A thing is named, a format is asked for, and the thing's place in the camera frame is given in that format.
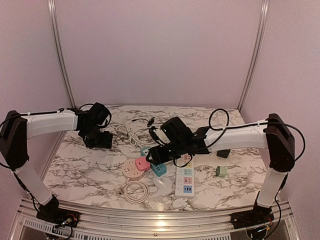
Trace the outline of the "pink square plug adapter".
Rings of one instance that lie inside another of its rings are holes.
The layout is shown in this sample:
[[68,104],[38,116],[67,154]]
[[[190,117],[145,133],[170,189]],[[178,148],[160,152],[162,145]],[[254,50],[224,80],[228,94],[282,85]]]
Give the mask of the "pink square plug adapter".
[[134,163],[139,171],[146,171],[151,168],[151,164],[146,160],[145,156],[135,159]]

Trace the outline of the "dark green cube adapter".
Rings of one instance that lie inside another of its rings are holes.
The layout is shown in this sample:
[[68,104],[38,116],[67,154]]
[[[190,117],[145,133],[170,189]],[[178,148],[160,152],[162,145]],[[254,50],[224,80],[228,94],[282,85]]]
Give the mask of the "dark green cube adapter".
[[216,156],[227,159],[229,157],[230,152],[231,152],[230,149],[219,150],[216,152]]

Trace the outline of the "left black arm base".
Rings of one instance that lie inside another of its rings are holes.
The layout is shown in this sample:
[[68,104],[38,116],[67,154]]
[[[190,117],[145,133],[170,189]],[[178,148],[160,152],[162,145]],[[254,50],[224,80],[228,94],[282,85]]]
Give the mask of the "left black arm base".
[[71,219],[69,224],[76,228],[79,222],[80,213],[75,210],[59,207],[58,199],[52,195],[47,204],[38,204],[36,217],[40,220],[54,223],[59,226],[66,225],[66,221]]

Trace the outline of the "pink round power strip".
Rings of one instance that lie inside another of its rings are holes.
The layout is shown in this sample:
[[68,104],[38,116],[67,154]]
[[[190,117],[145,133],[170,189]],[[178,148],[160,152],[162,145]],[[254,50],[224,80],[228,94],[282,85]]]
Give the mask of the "pink round power strip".
[[138,170],[134,160],[126,160],[122,165],[122,174],[126,179],[138,181],[145,176],[144,170]]

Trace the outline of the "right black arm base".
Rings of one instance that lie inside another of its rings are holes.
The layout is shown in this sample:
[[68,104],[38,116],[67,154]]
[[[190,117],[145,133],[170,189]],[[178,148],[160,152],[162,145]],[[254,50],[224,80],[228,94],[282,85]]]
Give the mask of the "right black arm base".
[[253,205],[253,209],[235,212],[230,215],[230,222],[234,229],[247,228],[256,225],[273,222],[275,219],[272,211],[272,207],[262,207],[256,202]]

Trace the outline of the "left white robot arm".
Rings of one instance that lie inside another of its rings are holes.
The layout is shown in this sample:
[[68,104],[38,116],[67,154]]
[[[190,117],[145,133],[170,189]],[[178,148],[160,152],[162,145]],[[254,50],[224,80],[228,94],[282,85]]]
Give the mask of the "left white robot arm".
[[112,114],[101,103],[90,109],[60,108],[56,111],[18,113],[11,110],[0,124],[0,153],[4,167],[16,178],[38,203],[44,215],[53,223],[63,219],[59,202],[50,193],[35,169],[30,165],[27,141],[37,136],[57,132],[76,131],[89,149],[111,149],[113,135],[103,129],[111,122]]

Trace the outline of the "teal power strip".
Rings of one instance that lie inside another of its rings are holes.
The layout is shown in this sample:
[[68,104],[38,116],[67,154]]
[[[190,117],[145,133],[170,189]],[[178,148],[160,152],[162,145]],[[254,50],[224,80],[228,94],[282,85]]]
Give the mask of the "teal power strip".
[[[140,149],[140,154],[142,157],[146,157],[149,153],[149,147],[143,147]],[[157,177],[161,177],[163,176],[164,174],[167,173],[167,167],[161,163],[161,164],[158,164],[158,165],[154,165],[154,164],[150,164],[150,168],[152,169],[152,171],[155,173],[155,175]]]

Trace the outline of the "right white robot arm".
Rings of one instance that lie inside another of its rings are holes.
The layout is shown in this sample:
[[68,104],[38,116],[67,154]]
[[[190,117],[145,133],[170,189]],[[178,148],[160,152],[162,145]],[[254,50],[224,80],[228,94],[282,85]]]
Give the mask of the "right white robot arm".
[[296,141],[291,130],[297,131],[303,144],[303,133],[295,126],[284,123],[280,116],[271,113],[266,119],[253,123],[214,128],[211,124],[198,128],[195,132],[179,117],[167,120],[158,129],[150,129],[149,134],[158,144],[151,147],[146,156],[147,162],[159,165],[176,161],[182,155],[208,155],[211,152],[232,149],[267,149],[269,167],[260,189],[254,208],[247,219],[258,224],[267,216],[270,208],[286,182],[302,153],[296,155]]

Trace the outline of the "light green plug adapter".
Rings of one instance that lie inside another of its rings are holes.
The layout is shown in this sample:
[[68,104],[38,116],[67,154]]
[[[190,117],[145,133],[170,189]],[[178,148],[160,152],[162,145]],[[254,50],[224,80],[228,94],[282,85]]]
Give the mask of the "light green plug adapter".
[[225,177],[227,175],[227,168],[224,166],[218,166],[215,171],[216,177]]

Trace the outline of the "white long power strip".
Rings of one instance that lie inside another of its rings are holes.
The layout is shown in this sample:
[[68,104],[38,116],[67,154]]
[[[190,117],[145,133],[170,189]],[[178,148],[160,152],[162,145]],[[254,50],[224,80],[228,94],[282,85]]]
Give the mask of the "white long power strip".
[[195,170],[189,154],[184,154],[176,160],[175,196],[182,199],[195,196]]

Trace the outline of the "black power adapter with cable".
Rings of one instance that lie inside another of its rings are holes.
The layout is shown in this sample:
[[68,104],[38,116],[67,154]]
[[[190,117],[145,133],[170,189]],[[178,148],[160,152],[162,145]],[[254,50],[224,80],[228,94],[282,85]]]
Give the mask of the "black power adapter with cable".
[[147,122],[147,127],[151,127],[154,123],[155,123],[155,117],[151,117],[150,119],[147,118],[135,118],[131,120],[132,122],[136,122],[136,121],[144,121]]

